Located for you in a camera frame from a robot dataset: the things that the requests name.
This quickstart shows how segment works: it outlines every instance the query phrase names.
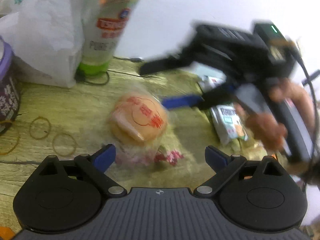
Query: white plastic bag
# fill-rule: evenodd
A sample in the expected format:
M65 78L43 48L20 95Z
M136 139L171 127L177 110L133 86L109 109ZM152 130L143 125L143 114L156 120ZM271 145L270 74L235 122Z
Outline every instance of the white plastic bag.
M71 87L84 42L84 0L1 0L0 35L24 81Z

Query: blue logo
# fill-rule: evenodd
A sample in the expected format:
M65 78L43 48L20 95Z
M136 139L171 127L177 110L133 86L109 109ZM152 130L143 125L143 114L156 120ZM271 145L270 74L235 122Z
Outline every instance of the blue logo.
M122 12L119 14L119 18L120 19L124 19L127 18L129 15L129 9L123 9Z

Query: green indicator light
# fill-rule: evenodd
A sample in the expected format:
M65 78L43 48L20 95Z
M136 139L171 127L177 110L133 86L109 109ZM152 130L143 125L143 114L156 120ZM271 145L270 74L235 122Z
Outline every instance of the green indicator light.
M275 31L275 33L278 33L278 31L276 30L276 28L273 25L271 25L271 28Z

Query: crosshair logo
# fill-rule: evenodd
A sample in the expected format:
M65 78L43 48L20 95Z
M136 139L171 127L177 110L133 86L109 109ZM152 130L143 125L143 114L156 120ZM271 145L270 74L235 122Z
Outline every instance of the crosshair logo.
M158 189L158 190L156 191L156 193L157 193L158 195L162 195L162 194L164 193L164 191L163 191L163 190Z

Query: snack package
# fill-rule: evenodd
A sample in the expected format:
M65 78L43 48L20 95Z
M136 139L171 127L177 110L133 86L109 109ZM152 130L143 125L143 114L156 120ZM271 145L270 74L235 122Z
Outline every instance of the snack package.
M148 165L154 162L168 116L150 94L129 92L116 103L109 124L118 141L116 162Z
M198 84L202 91L207 91L223 82L223 79L204 76ZM231 140L237 138L241 138L244 141L248 139L248 135L233 104L212 107L210 108L210 114L222 144L228 144Z

